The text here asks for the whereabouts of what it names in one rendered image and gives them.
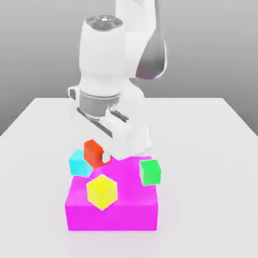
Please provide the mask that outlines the large magenta box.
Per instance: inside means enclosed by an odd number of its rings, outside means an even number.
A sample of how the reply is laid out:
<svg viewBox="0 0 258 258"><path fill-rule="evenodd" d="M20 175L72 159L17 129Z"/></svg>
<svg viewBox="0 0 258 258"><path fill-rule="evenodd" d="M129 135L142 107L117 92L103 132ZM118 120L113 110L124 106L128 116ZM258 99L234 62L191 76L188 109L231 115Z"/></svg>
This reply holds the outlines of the large magenta box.
<svg viewBox="0 0 258 258"><path fill-rule="evenodd" d="M70 231L155 231L158 222L158 198L155 185L144 186L140 179L140 161L150 156L134 156L92 171L90 177L74 176L65 202ZM117 182L118 199L105 210L88 201L86 184L104 174Z"/></svg>

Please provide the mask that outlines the small cyan cube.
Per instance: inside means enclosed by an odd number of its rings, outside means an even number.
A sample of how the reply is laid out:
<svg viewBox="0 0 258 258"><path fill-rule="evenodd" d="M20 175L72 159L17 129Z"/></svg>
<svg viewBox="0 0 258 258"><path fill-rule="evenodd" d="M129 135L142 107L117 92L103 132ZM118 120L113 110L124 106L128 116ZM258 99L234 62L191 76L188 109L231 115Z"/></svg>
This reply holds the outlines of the small cyan cube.
<svg viewBox="0 0 258 258"><path fill-rule="evenodd" d="M70 173L73 176L89 177L93 167L84 159L83 150L75 150L69 158Z"/></svg>

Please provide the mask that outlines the small green cube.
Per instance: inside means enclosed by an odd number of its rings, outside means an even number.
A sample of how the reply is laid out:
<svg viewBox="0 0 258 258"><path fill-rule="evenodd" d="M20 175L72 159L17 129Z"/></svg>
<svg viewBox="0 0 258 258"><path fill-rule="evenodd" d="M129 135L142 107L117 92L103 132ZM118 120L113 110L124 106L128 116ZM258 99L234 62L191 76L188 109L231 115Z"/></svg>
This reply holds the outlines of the small green cube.
<svg viewBox="0 0 258 258"><path fill-rule="evenodd" d="M160 184L161 167L158 160L140 161L140 179L143 186Z"/></svg>

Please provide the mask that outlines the small yellow cube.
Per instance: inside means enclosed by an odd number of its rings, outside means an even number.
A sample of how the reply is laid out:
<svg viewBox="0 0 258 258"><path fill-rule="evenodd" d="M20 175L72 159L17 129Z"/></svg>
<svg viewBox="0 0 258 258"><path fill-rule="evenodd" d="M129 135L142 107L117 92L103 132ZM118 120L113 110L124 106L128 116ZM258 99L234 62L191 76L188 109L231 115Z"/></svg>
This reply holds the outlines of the small yellow cube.
<svg viewBox="0 0 258 258"><path fill-rule="evenodd" d="M117 182L104 174L86 184L87 199L101 211L117 201Z"/></svg>

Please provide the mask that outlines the small red cube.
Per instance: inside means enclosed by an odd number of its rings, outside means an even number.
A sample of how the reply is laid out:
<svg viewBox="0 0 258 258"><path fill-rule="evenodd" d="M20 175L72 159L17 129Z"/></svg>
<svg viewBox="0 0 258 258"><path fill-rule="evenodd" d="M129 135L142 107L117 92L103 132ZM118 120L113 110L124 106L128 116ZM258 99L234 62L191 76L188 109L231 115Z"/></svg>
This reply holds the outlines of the small red cube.
<svg viewBox="0 0 258 258"><path fill-rule="evenodd" d="M108 161L102 161L102 155L104 154L103 148L94 140L88 140L84 142L84 159L94 168L99 168L110 163L111 158Z"/></svg>

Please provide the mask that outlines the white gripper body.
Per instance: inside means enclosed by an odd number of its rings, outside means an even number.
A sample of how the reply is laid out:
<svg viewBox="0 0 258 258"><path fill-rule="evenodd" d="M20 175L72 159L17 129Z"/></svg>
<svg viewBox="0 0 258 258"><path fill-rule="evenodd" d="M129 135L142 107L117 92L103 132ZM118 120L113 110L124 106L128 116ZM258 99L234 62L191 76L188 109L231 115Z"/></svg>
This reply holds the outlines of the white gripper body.
<svg viewBox="0 0 258 258"><path fill-rule="evenodd" d="M86 140L94 140L114 158L127 158L132 155L129 122L122 121L109 110L100 121L91 121L77 110L76 105L69 106L69 114Z"/></svg>

